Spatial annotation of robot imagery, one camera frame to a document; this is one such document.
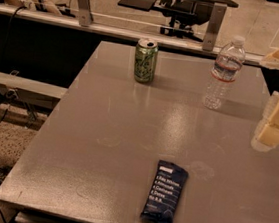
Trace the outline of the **dark blue rxbar wrapper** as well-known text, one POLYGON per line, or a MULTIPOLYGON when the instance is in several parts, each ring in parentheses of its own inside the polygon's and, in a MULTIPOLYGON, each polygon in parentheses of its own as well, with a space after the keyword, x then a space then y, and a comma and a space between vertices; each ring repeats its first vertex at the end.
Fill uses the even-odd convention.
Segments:
POLYGON ((188 176, 180 166, 160 160, 140 218, 151 223, 173 223, 188 176))

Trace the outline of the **green soda can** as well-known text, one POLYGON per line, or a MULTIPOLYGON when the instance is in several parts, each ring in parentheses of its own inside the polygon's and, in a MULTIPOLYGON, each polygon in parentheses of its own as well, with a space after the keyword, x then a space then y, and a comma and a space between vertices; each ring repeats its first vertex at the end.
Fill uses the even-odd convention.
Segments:
POLYGON ((134 79, 141 83, 149 83, 155 77, 158 44, 150 38, 138 41, 134 58, 134 79))

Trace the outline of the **clear plastic water bottle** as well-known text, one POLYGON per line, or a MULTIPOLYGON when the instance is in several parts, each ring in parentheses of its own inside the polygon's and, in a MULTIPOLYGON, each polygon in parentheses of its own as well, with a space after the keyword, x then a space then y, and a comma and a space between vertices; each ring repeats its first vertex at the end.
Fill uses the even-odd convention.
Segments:
POLYGON ((236 81, 236 74, 244 64, 246 56, 244 44, 244 37, 234 36, 217 54, 203 97, 203 104, 207 108, 216 110, 223 106, 236 81))

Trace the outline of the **black office chair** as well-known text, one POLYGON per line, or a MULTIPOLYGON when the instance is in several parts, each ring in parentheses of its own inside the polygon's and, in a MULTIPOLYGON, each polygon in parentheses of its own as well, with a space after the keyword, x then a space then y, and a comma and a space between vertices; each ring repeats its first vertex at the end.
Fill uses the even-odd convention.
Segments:
POLYGON ((225 4, 227 7, 238 8, 233 0, 119 0, 118 5, 149 12, 154 10, 170 18, 168 25, 160 27, 161 35, 183 38, 184 36, 202 42, 194 35, 192 26, 201 26, 212 18, 215 4, 225 4))

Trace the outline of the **right metal rail bracket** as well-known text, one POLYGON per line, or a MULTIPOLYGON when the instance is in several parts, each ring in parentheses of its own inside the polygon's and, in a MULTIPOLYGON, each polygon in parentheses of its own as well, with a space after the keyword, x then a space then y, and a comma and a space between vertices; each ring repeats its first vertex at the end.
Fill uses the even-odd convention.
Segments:
POLYGON ((214 3, 211 11, 211 18, 208 21, 208 27, 206 34, 203 38, 202 49, 205 51, 212 51, 216 44, 216 39, 221 28, 222 21, 224 19, 225 11, 227 6, 223 3, 214 3))

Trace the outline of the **metal rail bracket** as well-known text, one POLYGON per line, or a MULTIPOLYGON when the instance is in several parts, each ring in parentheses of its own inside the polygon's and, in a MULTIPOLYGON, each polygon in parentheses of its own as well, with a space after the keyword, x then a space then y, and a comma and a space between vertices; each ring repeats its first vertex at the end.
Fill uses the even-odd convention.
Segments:
POLYGON ((222 21, 224 19, 225 11, 227 6, 223 3, 214 3, 211 11, 211 18, 208 21, 208 27, 206 34, 203 38, 202 49, 205 51, 212 51, 216 44, 216 39, 221 28, 222 21))
POLYGON ((93 17, 91 14, 90 0, 77 0, 78 4, 78 22, 82 27, 88 27, 92 24, 93 17))

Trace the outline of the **left metal rail bracket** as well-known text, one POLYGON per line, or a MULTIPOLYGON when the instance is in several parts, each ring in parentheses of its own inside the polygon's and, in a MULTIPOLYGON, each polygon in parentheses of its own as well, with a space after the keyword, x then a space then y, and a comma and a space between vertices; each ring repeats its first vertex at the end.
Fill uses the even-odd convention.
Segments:
POLYGON ((82 27, 88 27, 92 24, 93 17, 91 14, 90 0, 77 0, 78 4, 78 22, 82 27))

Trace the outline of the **metal barrier rail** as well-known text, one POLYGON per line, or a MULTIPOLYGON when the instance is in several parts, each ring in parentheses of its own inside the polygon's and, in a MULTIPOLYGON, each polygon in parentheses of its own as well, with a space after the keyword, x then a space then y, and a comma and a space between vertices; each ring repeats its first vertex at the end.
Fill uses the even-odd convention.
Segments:
POLYGON ((215 58, 220 51, 219 47, 215 47, 212 51, 205 51, 202 43, 191 42, 187 39, 172 38, 165 35, 153 35, 152 33, 127 30, 126 28, 118 28, 109 25, 100 25, 99 23, 92 23, 88 26, 83 26, 79 24, 78 19, 66 16, 57 16, 56 14, 51 14, 48 12, 24 9, 18 12, 18 17, 38 23, 47 23, 48 25, 56 25, 73 30, 80 30, 82 32, 91 32, 94 34, 100 34, 102 36, 108 36, 111 38, 117 38, 131 42, 137 42, 143 37, 151 38, 152 40, 157 41, 161 48, 176 50, 179 54, 187 53, 196 56, 215 58))

